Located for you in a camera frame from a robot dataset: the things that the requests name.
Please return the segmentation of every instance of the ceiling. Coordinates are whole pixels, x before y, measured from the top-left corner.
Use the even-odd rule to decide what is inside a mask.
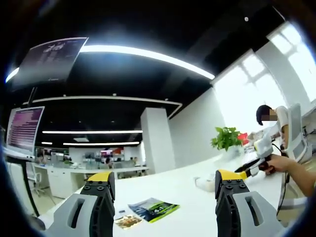
[[[86,45],[123,45],[155,51],[216,76],[249,49],[263,46],[267,42],[265,36],[283,22],[267,0],[214,0],[201,4],[171,1],[122,4],[96,0],[93,4],[77,1],[75,8],[71,1],[56,1],[55,5],[51,1],[51,5],[40,8],[36,2],[20,7],[27,17],[15,16],[12,20],[11,27],[17,31],[12,37],[18,39],[8,42],[5,49],[4,54],[9,58],[7,70],[18,67],[29,48],[35,45],[87,36]],[[13,80],[6,84],[7,89]],[[211,86],[210,79],[155,59],[117,53],[81,53],[67,83],[38,87],[34,100],[115,93],[119,97],[167,99],[181,103],[183,109]],[[31,90],[14,93],[7,90],[1,121],[4,127],[10,109],[26,102]],[[36,143],[53,142],[54,147],[75,142],[74,136],[41,131],[136,130],[141,129],[140,116],[146,107],[166,108],[168,115],[178,107],[109,99],[54,100],[32,106],[41,105],[45,111]],[[93,143],[126,142],[141,141],[142,137],[141,134],[89,135],[88,139]]]

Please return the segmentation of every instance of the fluorescent light strip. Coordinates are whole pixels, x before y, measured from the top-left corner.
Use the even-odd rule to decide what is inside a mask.
[[[7,83],[12,77],[14,77],[18,71],[19,71],[20,68],[16,68],[14,69],[5,79],[5,83]]]
[[[117,45],[85,45],[81,48],[80,50],[81,53],[85,52],[108,52],[108,53],[126,53],[126,54],[133,54],[133,55],[138,55],[138,56],[143,56],[143,57],[148,57],[148,58],[154,58],[157,60],[161,60],[167,63],[171,63],[174,65],[177,65],[179,67],[188,69],[190,71],[193,71],[197,74],[200,74],[206,78],[209,79],[214,79],[214,75],[211,73],[208,73],[207,71],[198,68],[190,63],[186,63],[184,61],[181,61],[179,59],[161,54],[161,53],[156,53],[140,48],[133,48],[133,47],[125,47],[125,46],[117,46]]]
[[[125,134],[125,133],[143,133],[142,130],[130,131],[43,131],[46,134]]]
[[[112,143],[63,143],[64,146],[119,146],[138,145],[139,142],[112,142]]]

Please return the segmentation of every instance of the black hair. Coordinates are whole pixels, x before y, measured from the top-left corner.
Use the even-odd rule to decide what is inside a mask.
[[[257,109],[257,113],[256,113],[257,122],[259,123],[259,125],[261,125],[261,126],[263,125],[262,115],[269,115],[271,109],[272,108],[270,106],[267,106],[267,105],[259,106],[259,108]]]

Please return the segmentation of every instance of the potted plant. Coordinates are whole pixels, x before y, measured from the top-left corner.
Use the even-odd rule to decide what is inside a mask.
[[[212,146],[218,150],[225,149],[226,155],[235,157],[239,155],[238,146],[242,145],[242,141],[238,139],[239,131],[235,127],[216,127],[217,137],[212,139]]]

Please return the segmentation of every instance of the hand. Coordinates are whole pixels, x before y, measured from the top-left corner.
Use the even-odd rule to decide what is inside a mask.
[[[271,174],[271,171],[275,169],[278,172],[286,172],[288,171],[291,164],[295,163],[294,160],[291,160],[288,157],[282,157],[278,155],[271,155],[271,160],[267,162],[269,168],[265,170],[267,175]]]

